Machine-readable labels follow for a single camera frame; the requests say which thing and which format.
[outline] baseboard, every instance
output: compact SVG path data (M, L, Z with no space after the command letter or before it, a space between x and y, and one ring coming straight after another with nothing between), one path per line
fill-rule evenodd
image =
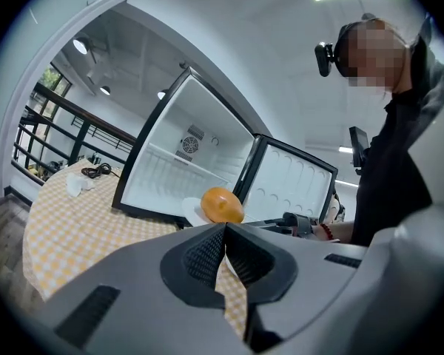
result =
M26 198L24 195L22 195L20 192L14 189L12 186L6 186L5 188L3 188L3 192L5 196L9 194L16 196L19 200L21 200L23 203L27 204L28 206L31 206L33 204L32 200Z

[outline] orange fruit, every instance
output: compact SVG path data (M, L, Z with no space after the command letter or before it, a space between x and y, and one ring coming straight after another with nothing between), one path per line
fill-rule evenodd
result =
M245 217L237 196L218 186L204 193L201 198L201 208L207 218L213 222L241 223Z

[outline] table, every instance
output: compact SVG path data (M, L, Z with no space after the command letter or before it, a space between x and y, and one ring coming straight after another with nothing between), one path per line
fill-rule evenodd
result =
M54 174L31 206L23 238L23 273L43 300L111 252L131 243L173 233L176 226L129 217L112 208L118 178L102 175L95 188L78 197L66 192L66 176L93 166L81 160ZM120 174L120 169L113 170ZM246 290L225 262L215 290L225 296L225 317L241 338L246 320Z

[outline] floor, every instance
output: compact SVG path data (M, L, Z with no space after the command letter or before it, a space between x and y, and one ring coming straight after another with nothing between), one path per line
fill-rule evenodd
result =
M22 247L30 207L14 195L0 200L0 292L28 314L43 300L24 278Z

